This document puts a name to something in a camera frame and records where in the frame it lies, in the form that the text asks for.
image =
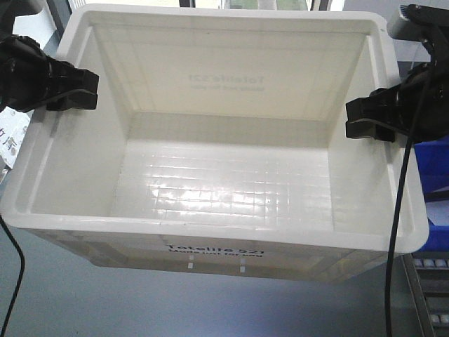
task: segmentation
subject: blue bin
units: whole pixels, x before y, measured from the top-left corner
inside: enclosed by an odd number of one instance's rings
[[[423,193],[449,187],[449,136],[416,144],[415,153]],[[429,229],[429,238],[420,251],[449,251],[449,224],[435,225],[429,220]]]

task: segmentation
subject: white plastic crate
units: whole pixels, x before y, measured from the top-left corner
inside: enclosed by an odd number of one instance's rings
[[[89,5],[58,58],[100,75],[98,107],[35,112],[8,224],[110,267],[330,282],[385,261],[402,150],[344,135],[344,103],[398,81],[381,17]],[[412,154],[397,251],[427,235]]]

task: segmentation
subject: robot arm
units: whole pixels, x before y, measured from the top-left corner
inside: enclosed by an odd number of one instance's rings
[[[46,55],[35,40],[13,35],[16,16],[35,13],[25,0],[0,1],[0,111],[27,112],[97,105],[98,75]]]

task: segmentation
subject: bin floor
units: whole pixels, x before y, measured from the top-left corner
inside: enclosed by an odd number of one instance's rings
[[[332,230],[326,125],[138,113],[111,216]]]

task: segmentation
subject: black cable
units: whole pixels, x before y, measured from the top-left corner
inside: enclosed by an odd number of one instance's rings
[[[11,316],[11,313],[13,311],[15,299],[17,298],[17,294],[19,292],[20,285],[22,283],[23,272],[25,271],[25,257],[23,256],[23,252],[22,252],[22,249],[20,248],[19,244],[14,239],[14,236],[11,234],[11,232],[8,229],[8,227],[6,226],[6,223],[3,220],[3,218],[1,217],[1,214],[0,214],[0,225],[3,228],[3,230],[5,231],[6,235],[10,239],[11,243],[13,244],[15,250],[18,252],[19,257],[20,257],[19,277],[17,278],[17,282],[15,284],[15,289],[14,289],[14,292],[13,292],[13,297],[11,298],[11,301],[9,303],[8,312],[6,313],[5,320],[4,320],[3,326],[1,328],[0,337],[4,337],[5,336],[5,332],[6,332],[6,327],[8,326],[9,317]]]
[[[399,213],[401,212],[402,196],[404,192],[404,185],[406,183],[408,160],[410,158],[410,151],[413,146],[413,134],[415,133],[417,122],[421,115],[422,106],[424,104],[424,99],[426,97],[427,91],[429,90],[430,87],[431,78],[433,77],[434,74],[434,69],[435,69],[435,60],[433,55],[431,55],[431,62],[429,64],[428,75],[424,83],[424,87],[422,88],[421,91],[420,100],[418,101],[415,115],[413,116],[412,126],[410,127],[410,133],[408,135],[406,148],[404,150],[401,174],[399,175],[398,192],[396,195],[396,203],[394,204],[393,224],[391,226],[391,236],[388,248],[387,269],[385,271],[384,306],[385,306],[385,328],[387,331],[387,337],[393,336],[391,328],[391,275],[393,272],[394,249],[396,245],[396,236],[398,234]]]

